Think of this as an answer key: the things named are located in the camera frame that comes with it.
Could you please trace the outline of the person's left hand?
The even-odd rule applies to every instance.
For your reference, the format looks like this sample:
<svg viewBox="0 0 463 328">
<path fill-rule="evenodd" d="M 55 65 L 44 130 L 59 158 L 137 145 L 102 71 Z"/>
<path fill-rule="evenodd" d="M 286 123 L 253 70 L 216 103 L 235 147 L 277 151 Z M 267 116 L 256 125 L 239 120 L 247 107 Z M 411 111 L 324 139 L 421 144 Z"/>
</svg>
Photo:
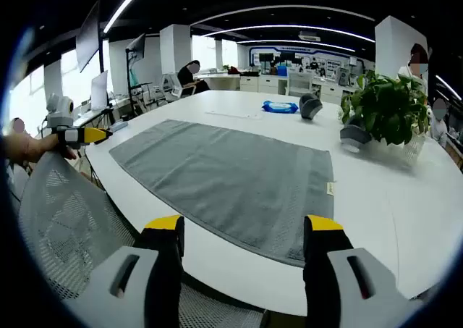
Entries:
<svg viewBox="0 0 463 328">
<path fill-rule="evenodd" d="M 11 133 L 2 138 L 4 156 L 15 164 L 37 163 L 44 153 L 58 151 L 65 159 L 75 160 L 74 151 L 62 146 L 57 134 L 36 139 L 27 133 Z"/>
</svg>

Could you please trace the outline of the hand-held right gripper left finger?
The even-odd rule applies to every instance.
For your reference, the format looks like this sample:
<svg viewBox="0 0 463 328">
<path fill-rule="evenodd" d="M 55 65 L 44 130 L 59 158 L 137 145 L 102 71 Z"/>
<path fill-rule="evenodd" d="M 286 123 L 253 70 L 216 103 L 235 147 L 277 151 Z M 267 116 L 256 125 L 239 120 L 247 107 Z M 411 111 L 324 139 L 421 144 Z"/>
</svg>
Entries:
<svg viewBox="0 0 463 328">
<path fill-rule="evenodd" d="M 68 307 L 86 327 L 178 327 L 184 218 L 154 219 L 98 265 Z"/>
</svg>

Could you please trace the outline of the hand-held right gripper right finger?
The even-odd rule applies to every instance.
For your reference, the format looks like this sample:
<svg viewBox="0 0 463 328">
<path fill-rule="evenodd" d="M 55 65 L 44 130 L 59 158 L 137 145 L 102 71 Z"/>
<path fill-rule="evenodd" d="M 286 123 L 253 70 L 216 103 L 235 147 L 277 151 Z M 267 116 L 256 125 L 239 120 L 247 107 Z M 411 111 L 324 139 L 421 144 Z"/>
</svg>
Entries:
<svg viewBox="0 0 463 328">
<path fill-rule="evenodd" d="M 307 327 L 400 327 L 422 306 L 406 299 L 389 268 L 354 248 L 332 219 L 305 217 L 303 254 Z"/>
</svg>

